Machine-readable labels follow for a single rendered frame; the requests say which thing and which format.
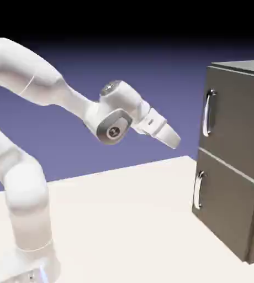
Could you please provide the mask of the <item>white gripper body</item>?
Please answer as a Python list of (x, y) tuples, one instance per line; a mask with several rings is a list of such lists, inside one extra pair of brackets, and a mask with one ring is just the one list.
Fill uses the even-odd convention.
[(162, 126), (160, 131), (155, 135), (155, 139), (162, 142), (164, 145), (170, 147), (171, 149), (176, 149), (181, 141), (180, 136), (168, 123)]

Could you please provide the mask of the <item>dark grey tall cabinet door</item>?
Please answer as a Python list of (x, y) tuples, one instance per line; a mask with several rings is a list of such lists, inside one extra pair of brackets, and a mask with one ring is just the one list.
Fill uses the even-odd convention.
[(200, 130), (199, 146), (254, 179), (254, 73), (207, 68), (209, 134)]

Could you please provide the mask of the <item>dark grey cabinet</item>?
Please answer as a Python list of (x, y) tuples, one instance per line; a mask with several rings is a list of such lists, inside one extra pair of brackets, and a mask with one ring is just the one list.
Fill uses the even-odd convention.
[(207, 68), (192, 212), (254, 264), (254, 60)]

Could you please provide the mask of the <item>dark grey short cabinet door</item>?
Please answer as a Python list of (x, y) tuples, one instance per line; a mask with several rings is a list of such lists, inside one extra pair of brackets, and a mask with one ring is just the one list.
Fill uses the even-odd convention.
[(203, 170), (202, 207), (192, 212), (240, 260), (249, 261), (254, 234), (254, 179), (200, 148), (195, 177)]

